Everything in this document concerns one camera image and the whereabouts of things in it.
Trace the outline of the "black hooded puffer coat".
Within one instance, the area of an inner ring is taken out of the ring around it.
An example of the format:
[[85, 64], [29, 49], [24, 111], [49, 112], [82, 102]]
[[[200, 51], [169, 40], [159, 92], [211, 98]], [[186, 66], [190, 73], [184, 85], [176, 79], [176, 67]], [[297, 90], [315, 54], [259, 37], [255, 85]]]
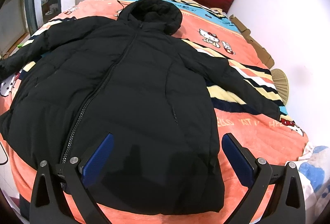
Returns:
[[278, 106], [225, 58], [174, 37], [181, 11], [139, 0], [116, 20], [84, 17], [51, 26], [1, 61], [1, 80], [32, 62], [1, 134], [29, 166], [76, 157], [95, 201], [144, 215], [220, 211], [215, 101], [235, 94], [274, 120]]

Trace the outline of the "blue white patterned cloth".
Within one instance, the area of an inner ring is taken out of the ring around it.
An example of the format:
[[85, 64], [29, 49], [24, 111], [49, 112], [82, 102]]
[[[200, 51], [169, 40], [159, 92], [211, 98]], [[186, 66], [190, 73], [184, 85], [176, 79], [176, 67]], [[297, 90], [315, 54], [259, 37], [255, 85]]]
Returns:
[[329, 202], [329, 146], [307, 144], [296, 165], [306, 208], [318, 217]]

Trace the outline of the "orange cartoon fleece blanket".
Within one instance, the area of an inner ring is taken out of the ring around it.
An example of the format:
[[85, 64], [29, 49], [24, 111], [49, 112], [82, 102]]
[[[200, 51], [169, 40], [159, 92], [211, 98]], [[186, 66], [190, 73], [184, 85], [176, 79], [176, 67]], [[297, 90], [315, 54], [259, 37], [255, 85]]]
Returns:
[[[67, 20], [92, 16], [116, 20], [126, 6], [136, 1], [139, 0], [84, 0], [44, 24], [24, 46], [32, 43], [51, 26]], [[217, 85], [209, 86], [210, 97], [216, 103], [214, 111], [219, 145], [222, 136], [230, 132], [255, 156], [263, 157], [271, 164], [283, 165], [288, 160], [296, 160], [303, 153], [308, 141], [307, 136], [287, 114], [273, 84], [271, 72], [259, 60], [252, 45], [217, 8], [206, 8], [192, 0], [162, 1], [174, 4], [182, 13], [181, 26], [174, 33], [175, 38], [182, 39], [199, 52], [228, 60], [229, 65], [240, 73], [245, 81], [263, 97], [275, 103], [280, 110], [280, 118], [274, 120], [264, 114], [252, 112], [235, 94]], [[7, 79], [1, 80], [1, 116], [11, 107], [24, 75], [32, 67], [33, 63], [30, 62]], [[22, 202], [21, 208], [27, 210], [38, 166], [31, 167], [25, 163], [2, 134], [1, 142], [9, 155], [13, 180]], [[220, 148], [218, 160], [224, 183], [224, 204], [220, 211], [188, 215], [144, 215], [96, 203], [113, 223], [223, 223], [243, 198], [246, 189], [240, 185]]]

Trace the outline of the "woven straw fan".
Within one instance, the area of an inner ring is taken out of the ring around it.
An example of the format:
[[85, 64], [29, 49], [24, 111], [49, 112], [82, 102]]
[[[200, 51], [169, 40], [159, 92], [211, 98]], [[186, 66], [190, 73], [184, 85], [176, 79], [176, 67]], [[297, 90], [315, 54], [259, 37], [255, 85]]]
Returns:
[[286, 105], [289, 98], [289, 82], [287, 76], [281, 69], [272, 69], [271, 75], [276, 90], [283, 100], [284, 105]]

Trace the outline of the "brown cardboard strip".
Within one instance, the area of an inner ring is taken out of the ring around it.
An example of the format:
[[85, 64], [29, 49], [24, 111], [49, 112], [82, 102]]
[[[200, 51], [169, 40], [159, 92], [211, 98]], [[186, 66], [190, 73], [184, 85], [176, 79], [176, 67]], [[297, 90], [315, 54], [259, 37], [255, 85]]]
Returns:
[[261, 62], [271, 69], [275, 62], [267, 50], [262, 47], [252, 36], [251, 31], [233, 14], [229, 17], [230, 21], [238, 28], [245, 40], [253, 46]]

